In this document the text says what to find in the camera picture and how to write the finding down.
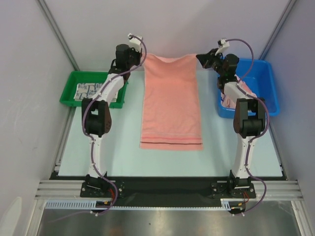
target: metal floor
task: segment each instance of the metal floor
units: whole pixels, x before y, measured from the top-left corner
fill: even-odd
[[[73,210],[44,211],[37,236],[299,236],[290,201],[263,202],[245,217],[227,211],[110,210],[49,221]]]

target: white connector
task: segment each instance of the white connector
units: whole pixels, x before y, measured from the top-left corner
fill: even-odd
[[[135,34],[128,34],[129,38],[129,47],[135,48],[137,52],[141,52],[141,42],[137,38],[131,37],[132,35],[137,36],[138,38],[142,39],[142,36],[135,35]]]
[[[230,43],[226,41],[226,38],[222,38],[218,41],[218,44],[219,44],[219,49],[216,51],[216,54],[215,56],[218,54],[218,53],[223,53],[229,46],[230,46]]]

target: blue plastic bin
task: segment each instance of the blue plastic bin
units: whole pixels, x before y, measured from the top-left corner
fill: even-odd
[[[240,59],[236,74],[241,78],[249,69],[251,59]],[[255,60],[252,70],[244,78],[247,86],[257,95],[263,97],[270,116],[276,116],[280,112],[274,77],[270,63],[264,60]],[[225,108],[221,105],[221,92],[218,90],[218,114],[222,118],[234,118],[235,109]]]

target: patterned cloth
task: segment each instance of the patterned cloth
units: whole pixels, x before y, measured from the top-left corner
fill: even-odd
[[[80,83],[77,84],[77,91],[74,95],[75,101],[81,101],[83,98],[91,98],[102,87],[103,83]],[[118,93],[111,102],[116,102]]]

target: towel stripe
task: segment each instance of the towel stripe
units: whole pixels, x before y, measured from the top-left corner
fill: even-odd
[[[199,144],[177,144],[177,143],[154,143],[154,142],[141,142],[142,144],[170,144],[170,145],[202,145],[202,143]]]
[[[168,138],[168,137],[142,137],[142,139],[201,140],[201,138]]]

